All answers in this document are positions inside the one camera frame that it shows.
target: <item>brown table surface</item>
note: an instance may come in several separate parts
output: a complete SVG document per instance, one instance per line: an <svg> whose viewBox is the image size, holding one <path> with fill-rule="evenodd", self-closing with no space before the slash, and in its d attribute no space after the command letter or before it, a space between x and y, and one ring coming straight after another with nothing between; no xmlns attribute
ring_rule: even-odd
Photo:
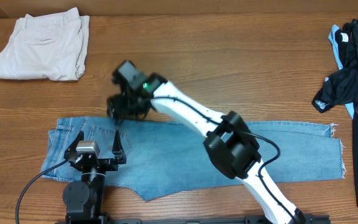
<svg viewBox="0 0 358 224"><path fill-rule="evenodd" d="M319 114L311 100L337 70L328 34L358 12L202 16L92 17L86 73L78 82L0 80L0 223L14 223L17 198L40 172L47 131L67 116L105 116L119 91L111 72L131 59L159 72L200 103L248 121L339 124L344 180L278 184L304 213L333 223L358 223L352 164L352 124L344 106ZM0 51L15 19L0 19ZM166 120L152 113L149 119ZM62 221L66 183L40 179L27 191L21 223ZM104 210L114 218L211 218L263 214L243 186L194 190L144 202L130 189L108 187Z"/></svg>

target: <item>light blue fabric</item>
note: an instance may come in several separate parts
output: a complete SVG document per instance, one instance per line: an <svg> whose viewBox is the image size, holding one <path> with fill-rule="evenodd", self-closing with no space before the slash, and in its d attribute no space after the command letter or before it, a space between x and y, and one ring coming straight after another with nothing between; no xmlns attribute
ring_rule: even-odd
<svg viewBox="0 0 358 224"><path fill-rule="evenodd" d="M333 126L294 121L247 122L253 133L273 140L281 157L267 166L276 182L299 182L343 178L341 142L331 137ZM129 187L144 200L152 200L183 190L238 185L221 174L209 160L203 137L178 123L124 121L117 126L109 118L61 118L56 130L49 131L48 152L42 170L63 160L65 149L80 130L85 139L96 140L100 157L113 157L115 130L120 130L127 164L106 174L106 184ZM276 153L258 141L266 161ZM49 172L45 178L80 180L81 173L69 163Z"/></svg>
<svg viewBox="0 0 358 224"><path fill-rule="evenodd" d="M338 43L335 40L335 32L339 30L339 27L337 25L333 25L333 27L331 28L331 31L328 35L328 39L329 41L331 41L332 45L333 45L333 51L334 51L334 56L335 56L335 61L338 64L338 69L342 69L343 65L341 60L339 59L339 48L338 48ZM345 104L347 112L349 112L351 118L353 119L353 115L354 115L354 107L353 107L353 103L347 103Z"/></svg>

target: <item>denim jeans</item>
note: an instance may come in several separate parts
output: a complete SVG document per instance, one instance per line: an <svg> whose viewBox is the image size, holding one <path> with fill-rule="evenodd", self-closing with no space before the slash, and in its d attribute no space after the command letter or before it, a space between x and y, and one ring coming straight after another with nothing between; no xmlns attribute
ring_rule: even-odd
<svg viewBox="0 0 358 224"><path fill-rule="evenodd" d="M342 144L332 138L334 126L296 121L247 122L253 133L274 141L282 151L266 168L275 182L341 179L344 176ZM178 123L125 120L119 126L109 118L61 118L49 131L47 157L42 170L63 160L63 153L80 130L85 139L97 141L100 158L111 152L116 130L127 155L127 164L106 174L106 185L128 187L144 200L184 190L238 185L211 163L203 137ZM276 154L269 144L258 141L266 161ZM44 178L58 181L80 180L81 172L69 163L50 171Z"/></svg>

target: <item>folded white cloth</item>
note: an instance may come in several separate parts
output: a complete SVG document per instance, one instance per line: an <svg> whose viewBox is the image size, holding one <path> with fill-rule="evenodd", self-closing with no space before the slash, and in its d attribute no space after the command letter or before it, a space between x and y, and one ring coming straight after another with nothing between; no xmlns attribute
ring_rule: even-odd
<svg viewBox="0 0 358 224"><path fill-rule="evenodd" d="M0 53L0 78L78 80L85 72L89 22L77 8L18 19Z"/></svg>

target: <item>cable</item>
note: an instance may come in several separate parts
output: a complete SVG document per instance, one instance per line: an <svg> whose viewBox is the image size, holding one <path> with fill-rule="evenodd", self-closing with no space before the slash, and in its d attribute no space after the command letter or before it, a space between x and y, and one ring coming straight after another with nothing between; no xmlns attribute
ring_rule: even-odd
<svg viewBox="0 0 358 224"><path fill-rule="evenodd" d="M20 207L20 203L22 202L23 196L25 194L25 192L27 191L27 189L32 185L32 183L34 183L38 178L40 178L42 175L46 174L47 172L56 169L57 167L60 167L61 165L65 164L68 161L68 159L64 160L63 162L45 170L42 171L40 174L38 174L37 176L35 176L27 185L26 187L23 189L22 193L20 194L20 197L17 201L16 204L16 212L15 212L15 218L16 218L16 224L19 224L19 207Z"/></svg>
<svg viewBox="0 0 358 224"><path fill-rule="evenodd" d="M200 112L198 109L196 109L194 106L191 106L189 103L179 99L179 98L176 98L176 97L172 97L172 96L156 96L155 98L152 98L153 99L172 99L174 101L179 101L180 103L183 103L184 105L188 106L190 109L192 109L194 112L198 113L201 117L203 117L204 119L206 119L207 121L213 123L213 124L216 124L216 125L220 125L219 122L217 121L214 121L212 120L210 117L206 116L205 114L203 114L202 112ZM279 201L279 199L276 198L276 196L274 196L274 194L270 191L269 187L266 185L265 181L264 181L264 177L262 176L262 169L267 166L268 164L270 164L271 162L275 161L276 159L278 159L281 155L281 152L280 152L280 148L271 140L263 137L263 136L260 136L258 134L254 134L254 133L248 133L246 131L242 131L242 130L236 130L236 131L239 131L241 133L244 133L244 134L247 134L249 136L252 136L254 138L257 138L257 139L260 139L260 140L263 140L269 144L271 144L276 150L277 150L277 154L269 159L268 161L265 161L259 168L258 170L258 176L259 176L259 179L261 181L261 183L263 184L263 186L265 187L266 191L269 193L269 195L278 203L279 206L281 206L284 211L286 211L288 213L288 215L292 218L292 220L294 221L295 224L297 224L297 221L295 219L295 217L292 215L292 213L284 206L283 203L281 203Z"/></svg>

